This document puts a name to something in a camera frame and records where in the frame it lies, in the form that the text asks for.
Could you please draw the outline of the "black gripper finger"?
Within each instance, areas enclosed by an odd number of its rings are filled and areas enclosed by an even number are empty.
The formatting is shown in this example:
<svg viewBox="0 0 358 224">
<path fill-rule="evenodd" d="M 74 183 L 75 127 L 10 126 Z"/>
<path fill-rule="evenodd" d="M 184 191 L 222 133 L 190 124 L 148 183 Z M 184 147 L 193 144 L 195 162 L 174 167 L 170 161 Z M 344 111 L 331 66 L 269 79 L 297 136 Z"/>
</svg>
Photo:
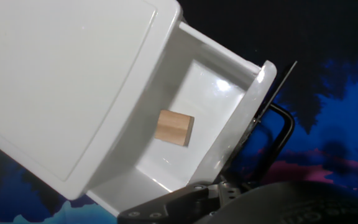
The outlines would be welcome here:
<svg viewBox="0 0 358 224">
<path fill-rule="evenodd" d="M 121 212 L 117 224 L 208 223 L 240 195 L 241 189 L 229 182 L 192 184 Z"/>
</svg>

